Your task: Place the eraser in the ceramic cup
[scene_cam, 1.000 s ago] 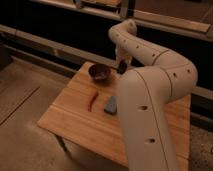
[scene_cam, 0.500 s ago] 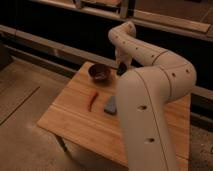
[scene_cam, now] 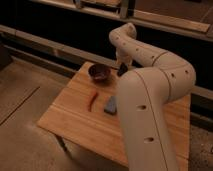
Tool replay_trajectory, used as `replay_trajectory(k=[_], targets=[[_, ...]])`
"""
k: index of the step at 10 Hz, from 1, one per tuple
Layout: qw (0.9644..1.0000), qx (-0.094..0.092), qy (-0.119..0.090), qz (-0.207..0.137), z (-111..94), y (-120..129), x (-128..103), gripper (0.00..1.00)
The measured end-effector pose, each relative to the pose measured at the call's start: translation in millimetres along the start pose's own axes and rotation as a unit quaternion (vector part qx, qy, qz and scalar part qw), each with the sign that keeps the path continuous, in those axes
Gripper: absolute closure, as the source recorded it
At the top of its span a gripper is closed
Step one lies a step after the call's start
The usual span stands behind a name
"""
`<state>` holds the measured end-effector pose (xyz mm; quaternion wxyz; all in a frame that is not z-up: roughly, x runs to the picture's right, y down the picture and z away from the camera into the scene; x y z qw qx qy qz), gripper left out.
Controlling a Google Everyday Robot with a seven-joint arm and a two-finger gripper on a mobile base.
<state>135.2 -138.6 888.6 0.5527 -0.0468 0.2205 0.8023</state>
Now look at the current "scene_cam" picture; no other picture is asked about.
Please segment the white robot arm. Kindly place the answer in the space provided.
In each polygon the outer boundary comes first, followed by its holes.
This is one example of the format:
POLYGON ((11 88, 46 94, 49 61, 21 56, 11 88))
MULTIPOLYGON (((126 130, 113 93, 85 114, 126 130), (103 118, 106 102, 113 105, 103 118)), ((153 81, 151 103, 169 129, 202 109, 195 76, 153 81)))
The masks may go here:
POLYGON ((131 23, 109 33, 116 57, 141 65, 124 73, 116 87, 129 171, 180 171, 163 106, 190 93, 196 72, 182 57, 140 42, 136 34, 131 23))

